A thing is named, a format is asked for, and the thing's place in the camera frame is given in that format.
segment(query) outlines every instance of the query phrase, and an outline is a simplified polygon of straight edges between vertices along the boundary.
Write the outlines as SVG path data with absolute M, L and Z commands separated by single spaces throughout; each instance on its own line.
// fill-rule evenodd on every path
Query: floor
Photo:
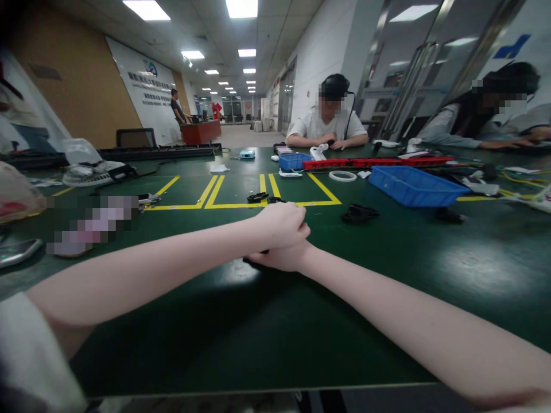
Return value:
M 223 147 L 238 148 L 249 146 L 273 146 L 280 143 L 285 137 L 277 131 L 255 132 L 250 130 L 250 125 L 222 125 L 222 136 L 214 142 L 219 142 Z

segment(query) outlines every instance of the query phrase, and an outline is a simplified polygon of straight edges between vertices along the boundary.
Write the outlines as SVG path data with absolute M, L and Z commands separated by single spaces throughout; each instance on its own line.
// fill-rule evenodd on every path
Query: logo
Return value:
M 494 59 L 514 59 L 518 52 L 521 51 L 521 47 L 528 41 L 530 34 L 523 34 L 519 36 L 516 43 L 510 46 L 503 46 L 500 48 L 494 56 Z
M 145 69 L 149 73 L 151 73 L 153 76 L 155 76 L 155 77 L 158 76 L 157 68 L 155 67 L 155 63 L 153 63 L 152 61 L 149 61 L 147 59 L 144 59 L 143 60 L 143 65 L 145 66 Z

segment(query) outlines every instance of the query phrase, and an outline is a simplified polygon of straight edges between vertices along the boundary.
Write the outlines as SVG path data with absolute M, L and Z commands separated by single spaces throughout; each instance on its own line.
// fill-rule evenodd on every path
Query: black hair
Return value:
M 480 102 L 485 93 L 499 93 L 506 95 L 506 100 L 513 100 L 518 95 L 534 94 L 538 90 L 539 80 L 536 68 L 526 62 L 508 63 L 501 69 L 488 73 L 482 78 L 481 86 L 472 87 L 469 92 L 448 103 L 459 104 L 459 113 L 451 134 L 457 134 L 470 117 L 462 136 L 474 138 L 482 127 L 499 113 L 499 109 L 495 107 L 485 108 L 484 113 L 480 113 Z
M 340 73 L 327 76 L 321 83 L 320 97 L 327 100 L 342 100 L 346 97 L 350 82 Z

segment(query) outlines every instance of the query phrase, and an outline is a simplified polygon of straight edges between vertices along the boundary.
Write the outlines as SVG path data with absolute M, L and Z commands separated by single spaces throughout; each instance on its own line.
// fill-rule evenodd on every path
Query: wall sign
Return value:
M 142 127 L 153 128 L 158 145 L 181 139 L 170 107 L 170 89 L 174 87 L 172 70 L 112 38 L 106 39 Z

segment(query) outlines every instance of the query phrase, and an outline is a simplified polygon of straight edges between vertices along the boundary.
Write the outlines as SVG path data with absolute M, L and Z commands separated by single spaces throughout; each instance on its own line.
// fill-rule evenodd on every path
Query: wooden wall panel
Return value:
M 178 91 L 178 98 L 180 101 L 182 112 L 189 115 L 191 114 L 191 112 L 189 111 L 188 97 L 185 91 L 182 74 L 173 70 L 172 76 L 174 77 L 174 84 L 176 85 L 176 90 Z
M 73 138 L 112 148 L 117 129 L 142 127 L 103 33 L 40 2 L 9 47 Z M 61 80 L 38 78 L 29 65 Z

